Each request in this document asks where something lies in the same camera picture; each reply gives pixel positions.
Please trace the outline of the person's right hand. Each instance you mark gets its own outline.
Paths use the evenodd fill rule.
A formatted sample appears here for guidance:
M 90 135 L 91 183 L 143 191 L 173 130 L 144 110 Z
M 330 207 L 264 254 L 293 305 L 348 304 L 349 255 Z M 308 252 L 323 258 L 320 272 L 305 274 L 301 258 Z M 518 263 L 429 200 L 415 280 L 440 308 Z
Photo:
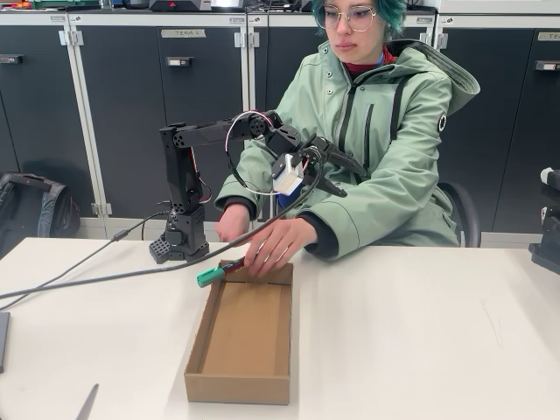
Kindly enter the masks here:
M 222 242 L 231 242 L 249 231 L 250 214 L 246 206 L 234 203 L 226 207 L 215 226 Z

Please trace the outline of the person's left hand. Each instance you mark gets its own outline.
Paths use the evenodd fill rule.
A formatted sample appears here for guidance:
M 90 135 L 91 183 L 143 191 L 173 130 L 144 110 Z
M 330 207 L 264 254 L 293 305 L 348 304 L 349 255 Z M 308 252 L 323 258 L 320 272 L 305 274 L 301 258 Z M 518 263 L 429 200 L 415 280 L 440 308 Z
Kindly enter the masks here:
M 300 249 L 317 240 L 316 229 L 302 218 L 276 220 L 255 234 L 244 258 L 252 277 L 283 267 Z

